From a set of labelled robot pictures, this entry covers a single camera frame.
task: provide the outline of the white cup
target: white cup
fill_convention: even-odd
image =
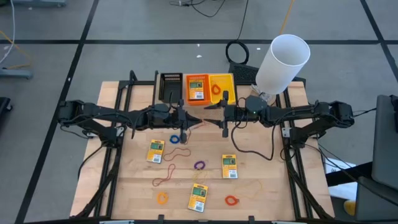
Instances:
[[[291,34],[277,36],[257,72],[257,86],[268,94],[282,93],[310,55],[310,47],[300,37]]]

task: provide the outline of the cable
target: cable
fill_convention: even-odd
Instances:
[[[192,8],[193,8],[196,12],[199,12],[200,14],[206,16],[207,18],[215,17],[215,16],[217,15],[217,13],[220,11],[221,7],[223,7],[223,4],[224,4],[224,3],[225,3],[225,0],[223,0],[223,3],[221,3],[221,5],[220,5],[220,7],[217,9],[216,13],[214,13],[214,15],[212,15],[212,16],[209,16],[209,15],[206,15],[206,14],[202,13],[202,12],[199,11],[197,8],[195,8],[195,5],[193,4],[193,0],[191,0],[191,6],[192,6]]]
[[[103,142],[101,144],[101,146],[99,148],[97,148],[93,153],[91,153],[85,160],[83,160],[83,162],[81,163],[80,167],[79,167],[79,171],[77,173],[77,179],[79,180],[80,178],[80,172],[81,172],[81,168],[83,168],[83,166],[85,165],[85,163],[87,162],[87,160],[89,158],[91,158],[92,156],[94,156],[100,149],[102,149],[102,147],[104,147],[104,145],[106,144],[106,142]]]
[[[287,11],[287,14],[286,14],[286,16],[285,16],[284,23],[282,24],[282,27],[280,28],[279,35],[282,35],[282,33],[283,33],[284,29],[285,29],[285,25],[286,25],[286,22],[287,22],[287,18],[289,18],[290,12],[291,12],[291,10],[292,10],[292,8],[293,8],[293,3],[294,3],[294,0],[292,0],[292,1],[290,2],[289,10]]]
[[[10,44],[13,44],[14,42],[3,32],[0,30],[0,34],[2,34],[4,36],[4,38],[6,38],[6,40],[8,40],[8,42],[10,42]],[[27,64],[22,64],[22,65],[13,65],[10,67],[7,67],[7,69],[16,69],[16,68],[22,68],[22,67],[28,67],[32,65],[32,58],[30,57],[30,55],[28,53],[26,53],[25,51],[23,51],[21,48],[19,48],[18,45],[14,44],[14,47],[23,55],[25,55],[25,57],[28,59],[29,63]]]
[[[232,40],[231,42],[229,42],[229,43],[226,45],[226,47],[225,47],[225,56],[226,56],[226,58],[227,58],[227,60],[228,60],[229,63],[232,63],[232,62],[233,62],[233,63],[237,63],[237,62],[234,62],[234,61],[229,57],[228,50],[229,50],[229,47],[230,47],[232,44],[238,44],[239,46],[241,46],[241,47],[243,48],[243,50],[244,50],[244,53],[246,54],[246,58],[244,59],[244,61],[241,62],[241,63],[239,63],[239,64],[245,65],[245,64],[247,64],[248,61],[249,61],[249,56],[250,56],[250,54],[249,54],[249,49],[248,49],[248,47],[247,47],[244,43],[242,43],[242,42],[239,41],[239,38],[241,37],[242,30],[243,30],[244,20],[245,20],[245,18],[246,18],[246,11],[248,10],[248,4],[249,4],[249,0],[246,0],[246,7],[244,8],[244,14],[243,14],[243,19],[242,19],[242,24],[241,24],[241,30],[239,31],[238,38],[236,38],[236,40]]]
[[[371,111],[375,111],[375,110],[376,110],[376,108],[373,108],[373,109],[370,109],[370,110],[367,110],[367,111],[363,111],[360,114],[354,115],[354,118],[356,118],[357,116],[361,116],[362,114],[366,114],[366,113],[369,113]]]
[[[238,150],[239,152],[244,152],[244,153],[255,153],[263,158],[265,158],[268,161],[271,161],[274,158],[274,149],[275,149],[275,143],[274,143],[274,132],[275,132],[275,127],[280,123],[280,121],[287,115],[289,115],[290,113],[293,113],[293,111],[289,111],[287,113],[285,113],[283,116],[281,116],[276,122],[275,125],[272,127],[272,132],[271,132],[271,144],[272,144],[272,149],[271,149],[271,156],[270,158],[266,157],[265,155],[261,154],[260,152],[257,151],[253,151],[253,150],[241,150],[239,149],[239,147],[236,145],[235,143],[235,139],[234,139],[234,132],[235,129],[240,125],[240,122],[238,124],[235,124],[235,127],[232,129],[231,131],[231,140],[232,140],[232,144],[235,146],[236,150]]]
[[[286,161],[286,160],[287,160],[286,158],[283,158],[283,157],[282,157],[282,153],[283,153],[285,150],[286,150],[286,148],[283,148],[283,149],[280,151],[280,153],[279,153],[279,156],[280,156],[280,158],[281,158],[283,161]],[[295,155],[296,155],[296,150],[293,150],[293,154],[288,158],[288,161],[291,161]]]
[[[78,134],[78,133],[76,133],[76,132],[74,132],[74,131],[65,130],[63,127],[65,127],[65,126],[64,126],[64,125],[61,125],[61,126],[60,126],[61,131],[65,131],[65,132],[67,132],[67,133],[74,134],[74,135],[76,135],[76,136],[78,136],[79,138],[82,138],[82,139],[89,139],[87,136],[82,136],[82,135],[80,135],[80,134]]]
[[[181,2],[181,1],[169,1],[169,4],[170,5],[172,5],[172,6],[185,6],[185,7],[188,7],[188,6],[197,6],[197,5],[199,5],[199,4],[202,4],[202,3],[204,3],[206,0],[202,0],[202,1],[200,1],[200,2],[198,2],[198,3],[190,3],[191,2],[191,0],[188,0],[188,1],[185,1],[185,2]]]
[[[346,175],[347,175],[351,180],[353,180],[354,182],[357,182],[359,185],[362,185],[364,188],[366,188],[368,191],[372,192],[374,195],[376,195],[376,196],[378,196],[378,197],[380,197],[380,198],[382,198],[382,199],[384,199],[384,200],[390,202],[391,204],[393,204],[393,205],[395,205],[395,206],[398,206],[398,203],[392,201],[391,199],[389,199],[389,198],[387,198],[387,197],[385,197],[385,196],[380,195],[379,193],[373,191],[372,189],[370,189],[370,188],[368,188],[367,186],[363,185],[362,183],[358,182],[351,174],[349,174],[349,173],[348,173],[347,171],[345,171],[343,168],[341,168],[340,166],[338,166],[337,164],[335,164],[333,161],[331,161],[329,158],[327,158],[327,156],[325,155],[325,153],[324,153],[321,149],[317,149],[316,147],[311,146],[311,145],[309,145],[309,144],[305,144],[305,145],[306,145],[306,146],[310,146],[310,147],[312,147],[313,149],[318,150],[319,153],[320,153],[321,155],[323,155],[323,156],[325,157],[325,159],[326,159],[328,162],[330,162],[331,164],[333,164],[334,166],[336,166],[337,168],[339,168],[344,174],[346,174]]]
[[[0,64],[1,62],[4,61],[4,59],[6,59],[6,57],[8,57],[8,55],[11,52],[12,47],[14,46],[14,41],[15,41],[15,9],[14,9],[14,2],[12,0],[10,0],[11,3],[11,8],[12,8],[12,44],[10,46],[10,48],[8,48],[8,52],[4,55],[4,57],[0,60]]]
[[[238,38],[236,38],[236,40],[239,40],[239,38],[241,37],[241,33],[242,33],[242,30],[243,30],[244,19],[246,18],[246,11],[248,10],[248,4],[249,4],[249,0],[246,0],[246,7],[244,8],[244,14],[243,14],[243,19],[242,19],[241,30],[239,31],[239,35],[238,35]]]

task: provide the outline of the wooden table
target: wooden table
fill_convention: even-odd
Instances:
[[[117,86],[118,82],[103,82],[97,104],[113,108]],[[140,110],[151,105],[153,88],[153,85],[134,85],[129,110]],[[292,82],[289,85],[289,93],[292,106],[307,104],[303,83]],[[250,86],[238,86],[237,94],[238,97],[250,95]],[[186,106],[185,109],[191,115],[200,118],[220,119],[221,117],[221,110],[203,111],[201,108],[191,106]],[[295,124],[304,126],[309,122],[311,120],[307,119],[296,121]],[[247,128],[237,129],[234,138],[241,149],[256,150],[269,156],[271,131],[272,128],[264,128],[260,123],[249,123]],[[279,126],[275,129],[275,154],[272,161],[266,161],[255,154],[238,152],[231,138],[222,138],[221,129],[212,124],[194,129],[186,146],[169,142],[170,135],[178,134],[178,132],[179,130],[172,129],[148,129],[136,132],[134,139],[130,139],[128,136],[131,135],[131,129],[126,131],[113,206],[113,219],[156,220],[159,214],[164,214],[167,220],[248,220],[250,215],[254,215],[256,220],[295,219],[286,164],[279,157],[282,149]],[[165,140],[165,153],[171,152],[175,147],[187,147],[192,154],[190,157],[177,156],[173,161],[162,161],[161,164],[147,162],[146,155],[151,139]],[[315,139],[309,139],[307,144],[318,147]],[[90,139],[85,157],[99,145],[98,139]],[[320,153],[310,147],[302,149],[301,152],[308,189],[325,211],[334,216]],[[222,154],[237,155],[239,179],[221,178]],[[71,215],[80,212],[96,192],[104,155],[105,150],[100,151],[83,167]],[[206,161],[206,174],[201,174],[202,178],[197,182],[209,186],[204,213],[187,209],[195,173],[193,165],[200,160]],[[176,166],[172,179],[163,182],[158,187],[153,187],[152,179],[166,177],[167,168],[171,163]],[[257,191],[259,192],[256,198],[250,198]],[[301,214],[305,216],[302,195],[298,187],[297,191]],[[167,192],[169,195],[169,201],[165,205],[157,203],[156,197],[159,192]],[[235,206],[228,206],[224,201],[227,195],[238,195],[240,202]],[[108,191],[104,194],[102,215],[105,214],[107,201]]]

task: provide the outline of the black cable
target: black cable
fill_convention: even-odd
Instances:
[[[340,159],[338,156],[336,156],[334,153],[332,153],[331,151],[329,151],[327,148],[325,148],[324,146],[322,146],[321,144],[318,143],[318,145],[325,150],[326,152],[329,152],[332,156],[334,156],[336,159],[340,160],[341,162],[343,162],[344,164],[346,164],[346,166],[348,166],[349,168],[353,168],[351,167],[347,162],[345,162],[344,160]],[[355,172],[357,172],[359,175],[362,175],[364,177],[366,177],[366,175],[364,175],[362,172],[355,170]]]
[[[100,149],[102,149],[104,147],[104,145],[106,144],[106,142],[103,142],[101,144],[101,146],[99,148],[97,148],[93,153],[91,153],[85,160],[83,160],[83,162],[80,164],[79,167],[79,171],[77,173],[77,179],[79,180],[80,178],[80,172],[81,172],[81,168],[83,168],[83,166],[85,165],[85,163],[87,162],[87,160],[91,157],[93,157]]]
[[[354,115],[354,118],[356,118],[357,116],[361,116],[362,114],[369,113],[370,111],[375,111],[375,110],[376,110],[376,108],[373,108],[373,109],[370,109],[370,110],[367,110],[367,111],[363,111],[363,112],[360,113],[360,114]]]
[[[280,123],[280,121],[287,115],[289,115],[290,113],[293,113],[293,111],[289,111],[287,113],[285,113],[283,116],[281,116],[276,122],[275,125],[272,127],[272,132],[271,132],[271,144],[272,144],[272,149],[271,149],[271,156],[270,157],[266,157],[265,155],[261,154],[260,152],[257,151],[253,151],[253,150],[241,150],[238,145],[236,145],[235,143],[235,139],[234,139],[234,132],[236,130],[236,128],[245,128],[248,125],[248,122],[246,122],[246,125],[244,127],[239,127],[239,125],[241,124],[241,121],[243,119],[243,116],[241,118],[241,120],[239,121],[238,124],[235,124],[235,127],[232,129],[231,131],[231,140],[232,140],[232,144],[235,146],[236,150],[238,150],[239,152],[243,152],[243,153],[255,153],[263,158],[265,158],[268,161],[271,161],[274,158],[274,149],[275,149],[275,143],[274,143],[274,132],[275,132],[275,127]]]
[[[188,1],[185,1],[185,2],[182,2],[182,1],[169,1],[169,4],[170,5],[172,5],[172,6],[182,6],[182,7],[188,7],[188,6],[197,6],[197,5],[199,5],[199,4],[202,4],[202,3],[204,3],[206,0],[202,0],[202,1],[200,1],[200,2],[198,2],[198,3],[193,3],[193,4],[191,4],[191,0],[188,0]]]
[[[197,8],[195,8],[195,4],[193,3],[193,0],[191,0],[191,6],[192,8],[196,11],[199,12],[200,14],[202,14],[203,16],[206,16],[207,18],[212,18],[215,17],[217,15],[217,13],[220,11],[221,7],[223,7],[223,4],[225,3],[225,0],[223,0],[223,3],[221,3],[220,7],[217,9],[216,13],[214,13],[212,16],[206,15],[204,13],[202,13],[201,11],[199,11]]]
[[[236,38],[236,40],[239,40],[239,38],[241,37],[241,33],[242,33],[242,30],[243,30],[244,19],[246,18],[246,11],[248,10],[248,4],[249,4],[249,0],[246,0],[246,7],[244,8],[244,14],[243,14],[243,19],[242,19],[241,30],[239,31],[239,35],[238,35],[238,38]]]
[[[227,58],[227,60],[228,60],[229,63],[237,63],[237,62],[234,62],[234,61],[229,57],[228,50],[229,50],[229,47],[230,47],[232,44],[238,44],[239,46],[241,46],[241,47],[243,48],[245,54],[246,54],[246,58],[244,59],[244,61],[243,61],[243,62],[240,62],[239,64],[245,65],[245,64],[247,64],[248,61],[249,61],[249,56],[250,56],[250,54],[249,54],[249,49],[248,49],[248,47],[247,47],[244,43],[242,43],[242,42],[239,41],[239,38],[241,37],[242,30],[243,30],[244,20],[245,20],[245,18],[246,18],[246,12],[247,12],[247,10],[248,10],[248,4],[249,4],[249,0],[246,0],[246,7],[244,8],[244,14],[243,14],[243,19],[242,19],[242,24],[241,24],[241,30],[239,31],[238,38],[236,38],[236,40],[232,40],[231,42],[229,42],[229,43],[226,45],[226,47],[225,47],[225,56],[226,56],[226,58]]]
[[[65,126],[64,126],[64,125],[61,125],[61,126],[60,126],[61,131],[65,131],[65,132],[67,132],[67,133],[74,134],[74,135],[76,135],[76,136],[78,136],[79,138],[82,138],[82,139],[89,139],[89,137],[87,137],[87,136],[82,136],[82,135],[80,135],[80,134],[78,134],[78,133],[76,133],[76,132],[74,132],[74,131],[65,130],[63,127],[65,127]]]
[[[283,153],[285,150],[290,150],[290,149],[283,148],[283,149],[280,151],[280,153],[279,153],[280,158],[281,158],[283,161],[291,161],[291,160],[293,159],[293,157],[296,155],[296,150],[293,150],[293,154],[288,158],[288,160],[287,160],[286,158],[283,158],[283,157],[282,157],[282,153]]]
[[[312,147],[312,148],[318,150],[319,153],[320,153],[321,155],[323,155],[327,161],[329,161],[331,164],[333,164],[334,166],[336,166],[337,168],[339,168],[344,174],[346,174],[351,180],[353,180],[353,182],[357,182],[359,185],[362,185],[364,188],[366,188],[368,191],[372,192],[374,195],[376,195],[376,196],[378,196],[378,197],[380,197],[380,198],[382,198],[382,199],[384,199],[384,200],[390,202],[391,204],[393,204],[393,205],[395,205],[395,206],[398,206],[398,203],[392,201],[391,199],[389,199],[389,198],[387,198],[387,197],[385,197],[385,196],[380,195],[379,193],[373,191],[372,189],[370,189],[370,188],[368,188],[367,186],[363,185],[362,183],[358,182],[351,174],[349,174],[349,173],[348,173],[347,171],[345,171],[343,168],[341,168],[340,166],[338,166],[337,164],[335,164],[333,161],[331,161],[329,158],[327,158],[327,156],[325,155],[325,153],[324,153],[321,149],[317,149],[316,147],[313,147],[313,146],[311,146],[311,145],[309,145],[309,144],[305,144],[305,145],[306,145],[306,146],[310,146],[310,147]]]

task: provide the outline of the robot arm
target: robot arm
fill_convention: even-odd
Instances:
[[[187,140],[184,130],[201,123],[201,120],[190,116],[182,107],[183,101],[172,112],[166,104],[148,106],[142,110],[121,111],[84,103],[80,100],[63,101],[59,105],[58,122],[62,126],[79,126],[86,136],[97,135],[107,146],[117,145],[117,138],[126,127],[143,131],[147,128],[180,128],[181,142]],[[120,127],[106,127],[93,119],[121,123]]]
[[[269,128],[284,121],[316,118],[317,120],[302,128],[284,130],[284,136],[290,138],[293,147],[304,147],[310,136],[322,136],[332,127],[348,128],[354,124],[353,110],[350,105],[339,101],[332,103],[316,102],[314,105],[298,106],[291,108],[278,108],[267,105],[267,102],[257,96],[246,98],[246,105],[240,108],[236,105],[227,105],[228,92],[224,91],[223,99],[216,105],[206,107],[207,110],[223,108],[224,120],[205,119],[223,129],[223,137],[228,137],[228,121],[259,121],[264,127]]]

